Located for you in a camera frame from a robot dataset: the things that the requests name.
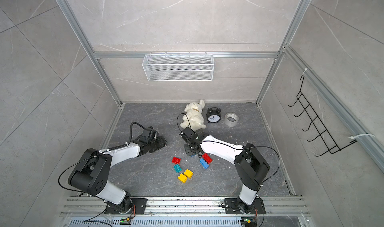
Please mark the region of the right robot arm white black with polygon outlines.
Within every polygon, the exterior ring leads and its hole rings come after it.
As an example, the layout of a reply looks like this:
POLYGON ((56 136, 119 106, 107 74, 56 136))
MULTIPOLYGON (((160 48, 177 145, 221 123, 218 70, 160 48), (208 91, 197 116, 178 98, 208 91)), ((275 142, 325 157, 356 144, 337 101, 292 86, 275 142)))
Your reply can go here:
POLYGON ((239 146, 226 143, 206 133, 197 134, 189 127, 183 129, 180 136, 186 142, 186 154, 188 156, 199 155, 204 168, 209 167, 213 161, 210 155, 222 158, 236 167, 243 186, 235 201, 237 205, 235 211, 244 214, 254 212, 257 193, 270 170, 270 165, 257 147, 252 144, 239 146))

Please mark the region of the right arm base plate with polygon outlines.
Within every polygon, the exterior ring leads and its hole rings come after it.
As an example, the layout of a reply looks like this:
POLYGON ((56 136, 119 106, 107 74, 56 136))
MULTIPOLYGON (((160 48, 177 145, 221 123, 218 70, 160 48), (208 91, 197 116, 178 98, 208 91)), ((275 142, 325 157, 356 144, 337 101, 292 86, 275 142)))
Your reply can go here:
POLYGON ((263 215, 266 213, 264 202, 260 198, 254 199, 251 205, 247 205, 239 198, 226 198, 221 203, 221 207, 225 209, 227 215, 263 215))

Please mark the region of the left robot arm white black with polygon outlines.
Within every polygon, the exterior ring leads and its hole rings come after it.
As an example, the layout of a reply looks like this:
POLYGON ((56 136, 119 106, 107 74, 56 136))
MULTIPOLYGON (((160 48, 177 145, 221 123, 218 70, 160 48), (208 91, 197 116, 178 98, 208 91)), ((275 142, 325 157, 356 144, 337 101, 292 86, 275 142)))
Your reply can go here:
POLYGON ((113 205, 125 205, 130 198, 127 191, 109 181, 111 167, 129 159, 154 153, 167 145, 165 137, 151 126, 141 135, 105 150, 87 149, 68 178, 68 184, 86 194, 96 196, 113 205))

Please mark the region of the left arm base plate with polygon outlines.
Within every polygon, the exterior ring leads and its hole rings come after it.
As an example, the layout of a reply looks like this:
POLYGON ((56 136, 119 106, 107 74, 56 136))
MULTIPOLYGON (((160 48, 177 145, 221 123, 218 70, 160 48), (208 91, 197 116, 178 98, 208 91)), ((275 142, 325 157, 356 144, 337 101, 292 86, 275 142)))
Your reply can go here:
POLYGON ((127 215, 136 213, 136 215, 143 215, 145 213, 147 201, 148 199, 146 198, 133 198, 123 200, 120 205, 108 202, 104 213, 112 215, 127 215))

